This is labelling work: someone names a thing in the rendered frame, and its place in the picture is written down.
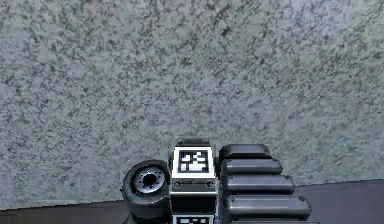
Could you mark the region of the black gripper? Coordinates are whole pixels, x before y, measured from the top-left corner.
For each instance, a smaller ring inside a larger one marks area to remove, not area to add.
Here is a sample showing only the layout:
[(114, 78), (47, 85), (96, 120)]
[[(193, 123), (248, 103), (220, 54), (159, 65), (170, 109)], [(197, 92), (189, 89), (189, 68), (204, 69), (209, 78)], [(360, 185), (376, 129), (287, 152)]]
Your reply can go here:
[(123, 224), (167, 224), (170, 174), (163, 160), (146, 160), (125, 175), (121, 193), (129, 210)]

